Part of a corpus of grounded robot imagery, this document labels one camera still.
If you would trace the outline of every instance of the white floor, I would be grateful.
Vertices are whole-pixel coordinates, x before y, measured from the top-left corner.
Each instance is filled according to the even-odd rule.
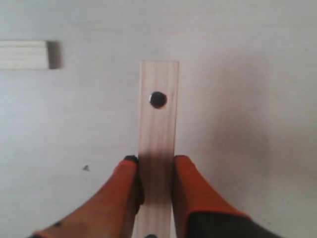
[[[315,238],[316,7],[2,0],[0,40],[57,41],[62,66],[0,71],[0,236],[62,218],[136,154],[138,61],[178,60],[176,153],[260,225]]]

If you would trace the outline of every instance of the small dark speck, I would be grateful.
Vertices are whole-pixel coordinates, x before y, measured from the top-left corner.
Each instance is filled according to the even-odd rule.
[[[83,167],[83,170],[89,172],[90,171],[89,166],[86,165],[85,167]]]
[[[60,226],[61,226],[61,222],[56,222],[56,223],[54,224],[54,226],[55,226],[55,227],[60,227]]]

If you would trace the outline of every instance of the small wooden block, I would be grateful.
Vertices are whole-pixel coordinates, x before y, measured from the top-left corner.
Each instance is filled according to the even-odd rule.
[[[45,41],[0,41],[0,69],[49,69]]]
[[[139,162],[145,202],[137,216],[137,237],[170,236],[171,173],[174,157],[178,62],[140,64]],[[149,97],[162,92],[167,102],[154,108]]]

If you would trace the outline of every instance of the wooden plank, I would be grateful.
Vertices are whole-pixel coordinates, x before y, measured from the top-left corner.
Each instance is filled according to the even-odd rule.
[[[178,62],[143,61],[140,64],[139,162],[145,202],[137,217],[137,237],[170,236],[171,173],[174,157]],[[156,109],[149,103],[155,92],[167,96]]]
[[[45,41],[0,41],[0,69],[49,69]]]

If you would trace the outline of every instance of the wooden board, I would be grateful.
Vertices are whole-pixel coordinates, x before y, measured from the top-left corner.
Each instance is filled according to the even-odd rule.
[[[137,217],[137,237],[170,236],[171,172],[174,157],[178,62],[143,61],[140,64],[140,175],[145,202]],[[150,95],[159,91],[167,103],[155,109]]]
[[[0,41],[0,69],[48,69],[45,41]]]

